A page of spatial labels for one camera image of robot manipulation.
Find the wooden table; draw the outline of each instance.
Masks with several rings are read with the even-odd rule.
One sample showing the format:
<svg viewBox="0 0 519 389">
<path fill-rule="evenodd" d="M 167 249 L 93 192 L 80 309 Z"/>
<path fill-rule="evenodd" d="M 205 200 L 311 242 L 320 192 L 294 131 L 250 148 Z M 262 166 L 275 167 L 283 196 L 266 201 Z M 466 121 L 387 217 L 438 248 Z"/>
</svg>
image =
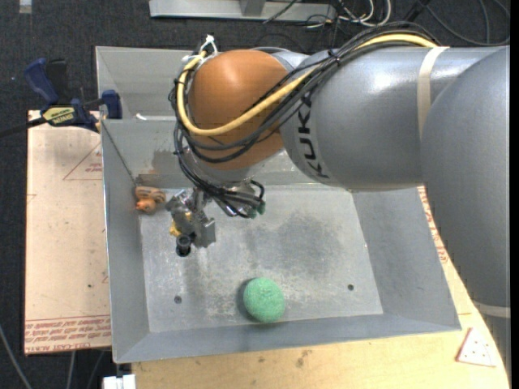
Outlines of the wooden table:
<svg viewBox="0 0 519 389">
<path fill-rule="evenodd" d="M 440 259 L 461 331 L 363 340 L 275 351 L 147 361 L 132 365 L 139 389 L 501 389 L 508 379 L 499 351 L 453 263 Z M 473 327 L 496 366 L 456 361 Z"/>
</svg>

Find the yellow cable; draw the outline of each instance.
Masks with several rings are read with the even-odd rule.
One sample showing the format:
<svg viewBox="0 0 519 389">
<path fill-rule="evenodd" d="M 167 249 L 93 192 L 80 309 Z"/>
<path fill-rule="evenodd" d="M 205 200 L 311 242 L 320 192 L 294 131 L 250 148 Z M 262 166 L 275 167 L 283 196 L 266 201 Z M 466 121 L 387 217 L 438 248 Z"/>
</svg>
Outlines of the yellow cable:
<svg viewBox="0 0 519 389">
<path fill-rule="evenodd" d="M 406 35 L 405 33 L 394 33 L 392 35 L 374 37 L 373 39 L 360 45 L 359 48 L 362 48 L 363 46 L 373 45 L 374 43 L 384 43 L 393 41 L 413 43 L 417 46 L 423 46 L 424 48 L 435 48 L 436 46 L 438 46 L 435 42 L 428 41 L 424 37 Z"/>
<path fill-rule="evenodd" d="M 385 35 L 385 36 L 378 36 L 374 37 L 373 39 L 364 42 L 362 45 L 360 45 L 358 48 L 362 48 L 364 46 L 373 45 L 375 43 L 384 43 L 384 42 L 392 42 L 392 41 L 401 41 L 401 42 L 408 42 L 412 43 L 414 45 L 426 47 L 426 48 L 434 48 L 438 46 L 436 43 L 428 41 L 427 39 L 415 36 L 415 35 L 407 35 L 405 33 L 395 33 L 392 35 Z M 180 78 L 178 79 L 178 83 L 185 84 L 185 78 L 187 77 L 187 74 L 189 71 L 191 71 L 197 64 L 200 62 L 200 60 L 205 57 L 205 52 L 201 52 L 200 55 L 197 58 L 192 59 L 182 70 L 182 73 L 180 74 Z M 311 72 L 313 69 L 309 70 L 306 74 L 301 75 L 299 78 L 295 79 L 288 85 L 284 86 L 283 88 L 277 90 L 274 92 L 271 96 L 268 98 L 262 100 L 258 105 L 255 105 L 248 111 L 246 111 L 243 115 L 239 116 L 238 118 L 235 118 L 233 121 L 228 122 L 227 124 L 223 126 L 219 126 L 217 128 L 212 128 L 209 130 L 201 129 L 197 126 L 195 126 L 187 116 L 186 110 L 184 109 L 184 92 L 182 87 L 178 86 L 177 89 L 177 107 L 178 107 L 178 116 L 180 117 L 182 124 L 194 135 L 204 135 L 204 136 L 214 136 L 214 135 L 222 135 L 226 132 L 232 131 L 239 126 L 241 126 L 243 123 L 249 121 L 251 118 L 255 117 L 256 115 L 262 113 L 266 110 L 266 108 L 270 107 L 272 104 L 278 102 L 283 96 L 287 95 L 289 92 L 291 92 L 293 89 L 295 89 Z"/>
</svg>

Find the brown object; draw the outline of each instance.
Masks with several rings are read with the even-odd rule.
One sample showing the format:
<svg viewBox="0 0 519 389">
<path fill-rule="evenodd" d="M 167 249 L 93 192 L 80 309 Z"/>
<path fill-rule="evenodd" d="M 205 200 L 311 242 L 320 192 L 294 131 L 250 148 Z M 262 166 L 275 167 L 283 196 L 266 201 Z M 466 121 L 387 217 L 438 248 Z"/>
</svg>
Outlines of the brown object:
<svg viewBox="0 0 519 389">
<path fill-rule="evenodd" d="M 146 213 L 154 212 L 157 203 L 165 202 L 165 193 L 156 187 L 137 186 L 135 188 L 135 196 L 139 199 L 135 209 Z"/>
<path fill-rule="evenodd" d="M 196 72 L 187 97 L 192 120 L 202 129 L 212 129 L 233 121 L 252 107 L 260 97 L 287 75 L 286 69 L 268 53 L 240 49 L 221 53 L 207 60 Z M 210 139 L 196 136 L 201 143 L 232 143 L 256 130 L 272 111 L 267 109 L 244 125 Z M 270 134 L 265 131 L 259 139 Z M 259 163 L 283 147 L 277 132 L 264 142 L 232 161 L 208 165 L 216 169 L 242 169 Z M 235 152 L 200 149 L 204 155 L 217 158 Z"/>
<path fill-rule="evenodd" d="M 153 199 L 157 203 L 165 202 L 165 193 L 156 187 L 137 186 L 135 196 L 138 199 Z"/>
<path fill-rule="evenodd" d="M 135 205 L 135 209 L 138 211 L 151 213 L 155 210 L 157 207 L 157 204 L 155 203 L 155 200 L 153 199 L 141 199 L 137 204 Z"/>
</svg>

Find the yellow clamp label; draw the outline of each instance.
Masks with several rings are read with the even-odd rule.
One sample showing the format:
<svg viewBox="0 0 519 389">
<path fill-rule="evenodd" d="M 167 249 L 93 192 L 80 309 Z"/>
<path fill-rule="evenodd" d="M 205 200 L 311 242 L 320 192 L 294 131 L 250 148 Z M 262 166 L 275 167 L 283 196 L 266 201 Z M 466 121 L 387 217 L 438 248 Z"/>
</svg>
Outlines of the yellow clamp label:
<svg viewBox="0 0 519 389">
<path fill-rule="evenodd" d="M 70 121 L 74 118 L 74 108 L 71 107 L 53 107 L 47 109 L 43 113 L 43 118 L 54 125 Z"/>
</svg>

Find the wire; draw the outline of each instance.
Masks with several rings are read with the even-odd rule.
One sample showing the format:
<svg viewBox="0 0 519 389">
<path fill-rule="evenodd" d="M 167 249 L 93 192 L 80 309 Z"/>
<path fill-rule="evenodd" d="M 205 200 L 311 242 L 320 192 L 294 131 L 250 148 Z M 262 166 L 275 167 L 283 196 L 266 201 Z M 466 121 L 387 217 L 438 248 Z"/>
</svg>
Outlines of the wire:
<svg viewBox="0 0 519 389">
<path fill-rule="evenodd" d="M 97 369 L 99 369 L 101 360 L 103 360 L 103 357 L 105 356 L 106 353 L 107 353 L 106 351 L 101 351 L 101 354 L 97 358 L 96 364 L 94 365 L 94 368 L 92 369 L 92 373 L 90 374 L 90 378 L 88 378 L 88 383 L 87 383 L 86 389 L 90 389 L 90 387 L 94 383 L 94 379 L 96 378 Z"/>
<path fill-rule="evenodd" d="M 362 26 L 368 27 L 368 28 L 375 28 L 377 26 L 381 26 L 386 24 L 389 21 L 389 18 L 391 17 L 392 12 L 392 5 L 391 0 L 384 0 L 386 11 L 385 11 L 385 17 L 381 21 L 377 23 L 368 22 L 369 19 L 371 19 L 375 13 L 375 4 L 373 0 L 368 0 L 370 3 L 370 13 L 367 16 L 356 16 L 350 11 L 343 3 L 344 0 L 338 0 L 341 4 L 342 9 L 346 12 L 347 16 L 339 15 L 338 19 L 344 20 L 347 22 L 351 22 L 354 24 L 361 24 Z"/>
<path fill-rule="evenodd" d="M 427 11 L 429 11 L 429 13 L 432 15 L 432 17 L 435 18 L 435 20 L 438 22 L 438 24 L 444 28 L 445 30 L 447 30 L 448 32 L 450 32 L 451 34 L 453 34 L 455 37 L 457 37 L 458 39 L 461 39 L 467 43 L 470 43 L 472 45 L 478 45 L 478 46 L 501 46 L 501 45 L 506 45 L 507 43 L 510 42 L 510 35 L 508 34 L 508 37 L 506 37 L 504 40 L 502 41 L 499 41 L 499 42 L 495 42 L 495 43 L 491 43 L 489 41 L 489 26 L 490 26 L 490 21 L 488 19 L 488 13 L 487 13 L 487 9 L 484 5 L 484 3 L 480 1 L 480 4 L 482 5 L 482 9 L 483 9 L 483 15 L 485 16 L 485 24 L 486 24 L 486 27 L 487 27 L 487 41 L 484 41 L 484 42 L 481 42 L 481 41 L 476 41 L 474 39 L 470 39 L 469 37 L 467 36 L 463 36 L 461 35 L 459 32 L 456 32 L 454 29 L 452 29 L 450 26 L 448 26 L 429 6 L 425 6 L 425 8 L 427 9 Z M 497 4 L 502 10 L 503 12 L 505 13 L 506 17 L 508 19 L 510 19 L 510 12 L 508 11 L 508 9 L 499 1 L 499 0 L 492 0 L 495 4 Z"/>
<path fill-rule="evenodd" d="M 11 359 L 11 363 L 13 364 L 16 371 L 18 372 L 19 378 L 22 379 L 22 382 L 24 383 L 24 385 L 27 389 L 32 389 L 30 383 L 28 382 L 27 378 L 25 377 L 24 372 L 22 371 L 22 368 L 20 367 L 18 361 L 16 360 L 15 354 L 11 350 L 11 346 L 9 345 L 6 335 L 3 332 L 2 324 L 0 324 L 0 337 L 2 338 L 2 342 L 6 348 L 7 354 L 9 355 L 9 358 Z"/>
<path fill-rule="evenodd" d="M 402 41 L 407 43 L 412 43 L 414 45 L 421 45 L 424 47 L 434 47 L 436 44 L 431 43 L 430 41 L 424 39 L 421 36 L 408 36 L 406 34 L 394 34 L 390 36 L 379 36 L 375 37 L 370 41 L 364 42 L 359 46 L 359 48 L 363 47 L 364 45 L 373 45 L 376 43 L 383 43 L 387 41 Z M 196 64 L 199 62 L 201 58 L 205 56 L 205 52 L 203 51 L 200 54 L 200 57 L 192 59 L 190 62 L 187 63 L 187 65 L 184 67 L 182 73 L 180 74 L 180 78 L 178 79 L 177 84 L 177 112 L 178 116 L 180 118 L 180 121 L 182 122 L 182 125 L 192 134 L 194 135 L 204 135 L 204 136 L 214 136 L 214 135 L 222 135 L 225 133 L 228 133 L 229 131 L 235 130 L 236 128 L 240 127 L 245 122 L 248 122 L 252 118 L 256 117 L 272 105 L 276 104 L 281 98 L 288 95 L 290 92 L 292 92 L 300 83 L 302 83 L 313 71 L 310 70 L 308 72 L 305 72 L 302 76 L 299 76 L 292 82 L 288 83 L 281 89 L 274 92 L 271 96 L 268 98 L 262 100 L 259 104 L 255 105 L 251 109 L 248 109 L 244 114 L 240 115 L 239 117 L 235 118 L 233 121 L 228 122 L 227 124 L 223 126 L 219 126 L 217 128 L 211 128 L 211 129 L 201 129 L 197 126 L 195 126 L 187 116 L 186 108 L 185 108 L 185 101 L 184 101 L 184 91 L 183 89 L 187 85 L 187 75 L 190 71 L 193 70 L 193 68 L 196 66 Z"/>
<path fill-rule="evenodd" d="M 250 209 L 259 209 L 260 206 L 264 205 L 264 188 L 258 182 L 250 181 L 250 185 L 260 189 L 259 195 L 255 195 L 217 186 L 208 180 L 204 180 L 203 177 L 196 173 L 190 164 L 187 163 L 186 154 L 191 152 L 208 163 L 225 163 L 241 156 L 257 143 L 271 137 L 277 129 L 299 111 L 298 108 L 300 108 L 303 102 L 310 103 L 314 90 L 319 88 L 338 67 L 363 56 L 365 53 L 395 45 L 434 47 L 437 46 L 437 43 L 434 42 L 434 39 L 425 29 L 409 22 L 396 22 L 367 29 L 346 42 L 339 49 L 330 49 L 327 56 L 320 60 L 298 66 L 261 96 L 243 115 L 208 132 L 198 128 L 189 120 L 187 116 L 189 105 L 186 104 L 186 88 L 190 84 L 190 78 L 196 70 L 198 63 L 206 55 L 203 51 L 199 56 L 187 63 L 181 71 L 180 77 L 175 80 L 175 87 L 169 94 L 169 100 L 177 116 L 174 128 L 174 150 L 180 169 L 187 179 L 193 183 L 195 188 L 201 189 L 204 194 L 212 198 L 226 215 L 250 218 L 251 216 L 241 212 L 241 209 L 243 206 L 250 207 Z M 302 101 L 299 107 L 293 108 L 299 101 Z M 205 144 L 193 137 L 193 135 L 200 135 L 200 133 L 204 136 L 207 136 L 208 133 L 210 135 L 224 134 L 256 117 L 274 103 L 276 104 L 275 107 L 263 118 L 258 128 L 240 140 L 225 144 Z M 235 151 L 226 156 L 215 158 L 204 155 L 199 148 L 208 151 L 224 151 L 233 148 Z"/>
<path fill-rule="evenodd" d="M 285 6 L 285 8 L 283 8 L 281 11 L 278 11 L 274 16 L 266 19 L 263 24 L 267 24 L 269 22 L 272 22 L 273 20 L 277 19 L 279 16 L 283 15 L 284 13 L 286 13 L 295 3 L 296 3 L 297 0 L 292 0 L 289 4 L 287 4 Z"/>
<path fill-rule="evenodd" d="M 68 368 L 68 377 L 66 378 L 66 389 L 71 389 L 72 375 L 74 373 L 75 351 L 71 354 L 71 365 Z"/>
<path fill-rule="evenodd" d="M 191 62 L 187 64 L 186 68 L 184 69 L 184 72 L 180 75 L 179 84 L 185 84 L 183 80 L 187 77 L 187 72 L 191 69 L 192 65 Z M 300 76 L 296 80 L 292 81 L 285 87 L 281 88 L 277 92 L 273 93 L 269 98 L 266 100 L 261 101 L 259 104 L 257 104 L 255 107 L 249 109 L 244 114 L 240 115 L 238 118 L 235 118 L 233 121 L 228 122 L 227 124 L 223 126 L 219 126 L 217 128 L 211 128 L 211 129 L 201 129 L 197 126 L 195 126 L 187 116 L 186 110 L 184 108 L 184 94 L 182 87 L 178 87 L 177 92 L 177 102 L 178 102 L 178 115 L 180 119 L 182 120 L 182 124 L 193 134 L 195 135 L 222 135 L 225 133 L 228 133 L 229 131 L 235 130 L 239 126 L 241 126 L 243 123 L 249 121 L 250 119 L 254 118 L 256 115 L 262 113 L 265 111 L 268 107 L 278 102 L 283 96 L 287 95 L 289 92 L 291 92 L 293 89 L 295 89 L 309 74 L 311 71 L 308 71 L 303 76 Z"/>
</svg>

